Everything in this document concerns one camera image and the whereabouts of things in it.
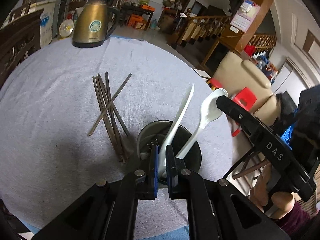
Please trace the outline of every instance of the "round sticker on kettle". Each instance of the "round sticker on kettle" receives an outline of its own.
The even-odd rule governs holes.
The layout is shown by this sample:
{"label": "round sticker on kettle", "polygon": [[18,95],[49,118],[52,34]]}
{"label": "round sticker on kettle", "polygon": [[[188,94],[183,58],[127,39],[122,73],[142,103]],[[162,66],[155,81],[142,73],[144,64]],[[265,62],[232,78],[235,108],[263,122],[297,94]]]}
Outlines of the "round sticker on kettle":
{"label": "round sticker on kettle", "polygon": [[94,32],[94,33],[97,32],[100,29],[101,29],[101,21],[99,21],[99,20],[94,20],[89,25],[89,30]]}

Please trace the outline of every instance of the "pile of chopsticks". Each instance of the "pile of chopsticks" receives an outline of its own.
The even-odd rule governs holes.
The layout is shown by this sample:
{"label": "pile of chopsticks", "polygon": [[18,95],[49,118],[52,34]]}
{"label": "pile of chopsticks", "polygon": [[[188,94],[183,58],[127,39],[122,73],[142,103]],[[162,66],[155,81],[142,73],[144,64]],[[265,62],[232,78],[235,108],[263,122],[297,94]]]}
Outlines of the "pile of chopsticks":
{"label": "pile of chopsticks", "polygon": [[125,79],[125,81],[122,83],[122,85],[119,87],[117,92],[114,94],[113,97],[111,97],[111,91],[110,91],[110,85],[109,85],[109,77],[108,72],[105,73],[106,78],[106,84],[103,83],[103,80],[101,78],[101,75],[98,74],[96,77],[92,77],[93,79],[93,85],[94,89],[96,91],[97,100],[99,103],[99,108],[101,111],[101,115],[98,117],[96,122],[94,123],[93,127],[91,128],[90,132],[88,133],[88,136],[91,136],[96,129],[97,125],[99,124],[100,120],[103,119],[104,125],[107,129],[107,133],[109,135],[111,144],[119,157],[119,160],[123,163],[125,163],[129,158],[129,152],[124,147],[124,143],[121,139],[118,127],[116,125],[116,119],[114,114],[116,115],[120,125],[122,126],[124,132],[129,137],[130,133],[125,126],[119,112],[117,111],[113,101],[116,99],[118,94],[121,92],[121,90],[124,88],[125,84],[129,80],[129,78],[132,76],[132,74],[129,74],[128,77]]}

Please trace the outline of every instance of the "white spoon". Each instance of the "white spoon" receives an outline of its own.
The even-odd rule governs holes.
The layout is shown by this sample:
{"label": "white spoon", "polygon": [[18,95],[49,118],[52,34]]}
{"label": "white spoon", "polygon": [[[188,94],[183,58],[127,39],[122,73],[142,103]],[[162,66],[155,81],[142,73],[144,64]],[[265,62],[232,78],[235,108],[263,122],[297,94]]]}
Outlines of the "white spoon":
{"label": "white spoon", "polygon": [[177,132],[177,129],[181,123],[181,120],[182,120],[182,118],[188,108],[188,105],[189,105],[190,100],[193,95],[194,88],[195,88],[195,85],[192,84],[192,86],[187,91],[185,97],[183,98],[183,100],[179,106],[179,110],[176,114],[176,117],[174,118],[173,123],[172,123],[167,135],[165,136],[162,145],[161,145],[160,152],[159,152],[159,168],[158,168],[158,175],[159,176],[161,176],[161,174],[164,173],[164,171],[165,171],[165,148],[167,147],[167,145],[172,143],[172,140]]}
{"label": "white spoon", "polygon": [[176,155],[177,158],[183,159],[191,147],[197,140],[198,135],[202,132],[202,130],[212,121],[218,119],[222,115],[222,111],[217,108],[216,100],[220,96],[228,96],[228,92],[223,88],[219,88],[214,90],[207,98],[202,102],[200,108],[200,121],[198,128],[191,135],[186,144],[182,147],[180,152]]}

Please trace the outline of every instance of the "black table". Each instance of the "black table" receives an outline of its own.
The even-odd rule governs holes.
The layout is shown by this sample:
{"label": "black table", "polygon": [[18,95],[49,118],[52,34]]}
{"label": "black table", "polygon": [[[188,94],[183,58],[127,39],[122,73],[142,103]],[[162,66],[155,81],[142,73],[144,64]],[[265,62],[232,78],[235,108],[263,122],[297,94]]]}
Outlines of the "black table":
{"label": "black table", "polygon": [[138,14],[138,15],[139,14],[146,14],[146,15],[149,15],[148,22],[146,24],[146,27],[144,28],[144,30],[146,31],[148,29],[148,26],[150,24],[150,21],[151,21],[151,18],[153,16],[154,11],[147,10],[147,9],[142,9],[140,7],[135,7],[135,6],[132,6],[132,5],[123,5],[121,7],[121,13],[123,14],[123,17],[119,22],[120,26],[124,25],[124,21],[125,21],[125,18],[127,16],[127,14],[129,14],[129,15],[132,15],[132,14]]}

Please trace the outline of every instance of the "metal screw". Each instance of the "metal screw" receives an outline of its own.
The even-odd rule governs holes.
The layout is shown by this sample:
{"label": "metal screw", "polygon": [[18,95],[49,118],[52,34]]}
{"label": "metal screw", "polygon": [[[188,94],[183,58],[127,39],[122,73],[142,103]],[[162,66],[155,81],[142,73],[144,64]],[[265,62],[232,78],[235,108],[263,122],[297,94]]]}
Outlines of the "metal screw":
{"label": "metal screw", "polygon": [[96,182],[96,185],[98,187],[104,187],[105,185],[107,184],[107,181],[105,179],[99,179],[97,182]]}
{"label": "metal screw", "polygon": [[219,184],[223,187],[228,186],[229,185],[229,181],[227,181],[226,179],[220,179],[219,180]]}
{"label": "metal screw", "polygon": [[185,175],[185,176],[188,176],[188,175],[191,174],[191,171],[188,170],[188,169],[182,169],[182,170],[181,170],[181,174],[182,174],[182,175]]}
{"label": "metal screw", "polygon": [[144,170],[136,170],[136,171],[134,172],[134,174],[135,174],[136,176],[138,176],[138,177],[141,177],[141,176],[144,175]]}

